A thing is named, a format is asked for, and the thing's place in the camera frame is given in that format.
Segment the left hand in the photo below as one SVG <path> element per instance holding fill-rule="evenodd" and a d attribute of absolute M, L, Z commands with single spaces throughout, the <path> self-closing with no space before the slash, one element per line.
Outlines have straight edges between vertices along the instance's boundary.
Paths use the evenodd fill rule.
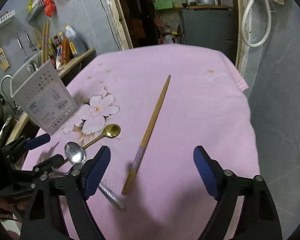
<path fill-rule="evenodd" d="M 4 199 L 0 198 L 0 210 L 10 211 L 11 208 L 13 208 L 14 206 L 16 206 L 19 210 L 25 210 L 28 205 L 28 202 L 29 201 L 27 200 L 27 201 L 11 204 L 5 202 Z"/>

